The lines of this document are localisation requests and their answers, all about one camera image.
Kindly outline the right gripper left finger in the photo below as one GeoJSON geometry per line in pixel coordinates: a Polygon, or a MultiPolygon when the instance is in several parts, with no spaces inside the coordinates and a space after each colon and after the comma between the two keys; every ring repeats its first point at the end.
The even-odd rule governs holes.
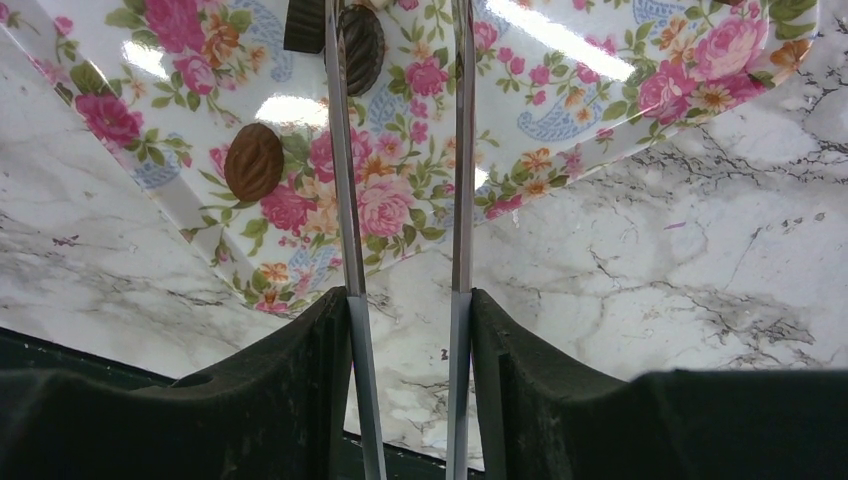
{"type": "Polygon", "coordinates": [[[169,386],[1,374],[5,479],[332,479],[351,374],[347,293],[169,386]]]}

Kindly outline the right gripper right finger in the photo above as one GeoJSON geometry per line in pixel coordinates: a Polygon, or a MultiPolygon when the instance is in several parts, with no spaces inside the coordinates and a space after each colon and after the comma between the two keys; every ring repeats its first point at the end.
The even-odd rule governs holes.
{"type": "Polygon", "coordinates": [[[672,370],[622,381],[487,292],[471,301],[489,479],[843,479],[843,370],[672,370]]]}

